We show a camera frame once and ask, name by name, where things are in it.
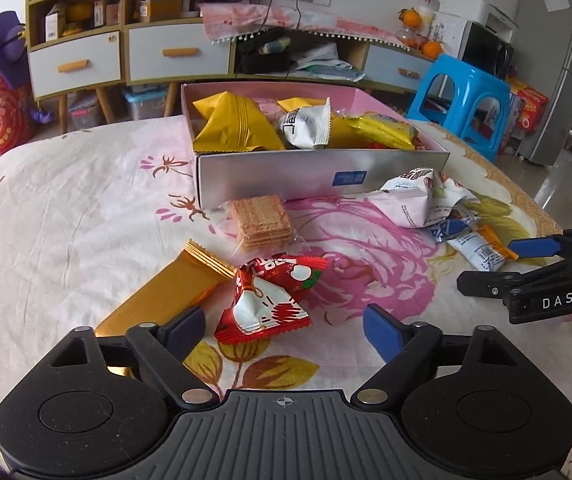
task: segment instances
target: red candy wrapper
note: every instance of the red candy wrapper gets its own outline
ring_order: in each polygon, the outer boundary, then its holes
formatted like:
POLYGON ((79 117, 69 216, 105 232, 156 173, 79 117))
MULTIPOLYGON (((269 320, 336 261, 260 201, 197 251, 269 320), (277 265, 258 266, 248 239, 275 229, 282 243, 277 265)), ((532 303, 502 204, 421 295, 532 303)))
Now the red candy wrapper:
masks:
POLYGON ((327 267, 325 258, 255 258, 237 271, 235 298, 215 330, 220 343, 239 344, 310 325, 297 303, 327 267))

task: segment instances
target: orange drawer handle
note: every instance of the orange drawer handle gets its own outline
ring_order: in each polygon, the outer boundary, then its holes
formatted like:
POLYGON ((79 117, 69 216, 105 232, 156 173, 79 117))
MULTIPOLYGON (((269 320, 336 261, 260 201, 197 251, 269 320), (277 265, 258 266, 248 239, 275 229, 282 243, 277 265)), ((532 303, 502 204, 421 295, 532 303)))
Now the orange drawer handle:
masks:
POLYGON ((421 77, 419 76, 419 73, 413 72, 412 70, 407 70, 405 68, 398 68, 397 72, 405 77, 411 77, 412 79, 419 79, 421 77))
POLYGON ((196 46, 191 46, 188 48, 164 48, 162 50, 163 57, 194 56, 198 53, 199 49, 196 46))
POLYGON ((56 71, 60 74, 66 74, 68 72, 74 72, 75 70, 83 70, 84 68, 88 67, 90 64, 89 59, 81 59, 79 61, 73 61, 72 63, 65 63, 63 65, 59 65, 56 68, 56 71))

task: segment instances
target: blue plastic stool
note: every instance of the blue plastic stool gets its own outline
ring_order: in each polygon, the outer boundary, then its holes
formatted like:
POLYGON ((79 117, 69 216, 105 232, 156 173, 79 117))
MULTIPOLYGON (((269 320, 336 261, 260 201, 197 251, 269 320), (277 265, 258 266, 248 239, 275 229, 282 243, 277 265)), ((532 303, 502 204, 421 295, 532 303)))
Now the blue plastic stool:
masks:
POLYGON ((440 124, 492 162, 506 129, 510 100, 511 88, 508 83, 459 59, 442 54, 419 84, 406 118, 440 124), (422 108, 431 86, 440 75, 448 76, 455 85, 455 94, 447 113, 422 108), (485 98, 496 99, 500 106, 490 139, 486 139, 470 126, 477 107, 485 98))

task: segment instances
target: blue label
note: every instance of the blue label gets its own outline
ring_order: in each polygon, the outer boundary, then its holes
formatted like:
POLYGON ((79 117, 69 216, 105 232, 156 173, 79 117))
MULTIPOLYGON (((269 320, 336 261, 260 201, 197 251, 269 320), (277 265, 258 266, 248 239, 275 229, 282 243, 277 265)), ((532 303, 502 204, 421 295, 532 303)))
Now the blue label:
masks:
POLYGON ((355 186, 363 184, 367 171, 340 171, 335 173, 333 186, 355 186))

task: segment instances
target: wooden table leg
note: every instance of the wooden table leg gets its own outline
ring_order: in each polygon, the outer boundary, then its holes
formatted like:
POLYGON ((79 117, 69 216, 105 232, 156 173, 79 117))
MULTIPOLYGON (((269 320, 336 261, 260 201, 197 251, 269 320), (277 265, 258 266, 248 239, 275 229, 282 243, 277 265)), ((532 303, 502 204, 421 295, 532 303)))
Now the wooden table leg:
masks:
POLYGON ((59 96, 59 126, 62 135, 68 133, 68 94, 59 96))
POLYGON ((175 110, 175 101, 177 100, 177 88, 179 83, 172 81, 168 86, 168 95, 166 96, 166 107, 163 111, 164 117, 170 117, 175 110))
POLYGON ((101 105, 101 110, 106 118, 108 124, 115 122, 115 114, 112 112, 112 107, 110 106, 110 100, 108 99, 108 92, 103 86, 97 87, 95 89, 97 92, 97 97, 99 98, 99 105, 101 105))

